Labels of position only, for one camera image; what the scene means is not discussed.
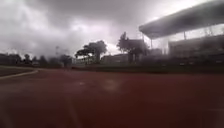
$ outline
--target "building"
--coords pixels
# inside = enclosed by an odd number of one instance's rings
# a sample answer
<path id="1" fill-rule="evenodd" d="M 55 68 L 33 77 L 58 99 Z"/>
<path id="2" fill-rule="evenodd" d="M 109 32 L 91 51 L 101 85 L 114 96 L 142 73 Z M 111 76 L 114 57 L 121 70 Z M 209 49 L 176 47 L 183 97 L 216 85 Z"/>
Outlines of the building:
<path id="1" fill-rule="evenodd" d="M 108 55 L 101 58 L 102 64 L 121 64 L 128 62 L 127 54 Z"/>
<path id="2" fill-rule="evenodd" d="M 151 39 L 182 33 L 184 40 L 170 41 L 169 55 L 190 58 L 224 54 L 224 35 L 213 35 L 212 27 L 224 23 L 224 1 L 211 1 L 142 25 L 139 30 Z M 204 37 L 188 39 L 186 32 L 208 28 Z"/>

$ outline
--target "dark storm cloud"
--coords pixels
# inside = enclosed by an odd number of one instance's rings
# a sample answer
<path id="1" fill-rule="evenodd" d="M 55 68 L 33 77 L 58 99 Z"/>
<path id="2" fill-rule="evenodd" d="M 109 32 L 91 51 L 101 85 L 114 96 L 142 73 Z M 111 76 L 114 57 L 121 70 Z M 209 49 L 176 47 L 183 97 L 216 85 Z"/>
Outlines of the dark storm cloud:
<path id="1" fill-rule="evenodd" d="M 119 36 L 139 36 L 138 27 L 154 17 L 206 0 L 1 0 L 0 52 L 73 55 L 97 40 L 117 52 Z"/>
<path id="2" fill-rule="evenodd" d="M 109 20 L 121 24 L 142 22 L 146 8 L 153 0 L 35 0 L 31 6 L 48 10 L 50 20 L 57 25 L 66 25 L 73 17 L 88 20 Z"/>

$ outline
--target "grass field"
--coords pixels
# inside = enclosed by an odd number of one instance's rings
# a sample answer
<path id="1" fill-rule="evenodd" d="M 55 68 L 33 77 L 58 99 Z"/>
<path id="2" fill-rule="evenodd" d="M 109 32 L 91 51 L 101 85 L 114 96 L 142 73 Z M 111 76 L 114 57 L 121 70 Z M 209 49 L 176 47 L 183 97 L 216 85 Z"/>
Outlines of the grass field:
<path id="1" fill-rule="evenodd" d="M 0 67 L 0 77 L 30 72 L 32 69 Z"/>

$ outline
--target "treeline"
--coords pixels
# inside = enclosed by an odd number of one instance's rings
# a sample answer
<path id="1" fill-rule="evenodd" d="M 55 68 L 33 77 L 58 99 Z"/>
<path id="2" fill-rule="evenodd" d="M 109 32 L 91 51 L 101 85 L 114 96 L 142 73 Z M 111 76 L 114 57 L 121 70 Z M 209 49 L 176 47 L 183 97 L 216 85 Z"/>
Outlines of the treeline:
<path id="1" fill-rule="evenodd" d="M 61 68 L 68 67 L 72 64 L 72 57 L 69 55 L 61 55 L 59 57 L 40 56 L 39 58 L 25 54 L 0 53 L 0 65 L 7 66 L 24 66 L 24 67 L 41 67 L 41 68 Z"/>

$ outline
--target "white lane line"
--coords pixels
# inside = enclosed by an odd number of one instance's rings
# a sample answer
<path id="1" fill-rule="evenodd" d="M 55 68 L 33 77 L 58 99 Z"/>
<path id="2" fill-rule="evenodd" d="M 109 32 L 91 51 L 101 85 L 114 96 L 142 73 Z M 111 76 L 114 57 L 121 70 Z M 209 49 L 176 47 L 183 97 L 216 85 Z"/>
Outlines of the white lane line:
<path id="1" fill-rule="evenodd" d="M 25 76 L 25 75 L 31 75 L 31 74 L 35 74 L 35 73 L 38 73 L 38 70 L 34 70 L 31 72 L 25 72 L 25 73 L 19 73 L 19 74 L 15 74 L 15 75 L 2 76 L 2 77 L 0 77 L 0 80 L 9 79 L 9 78 L 13 78 L 13 77 L 19 77 L 19 76 Z"/>

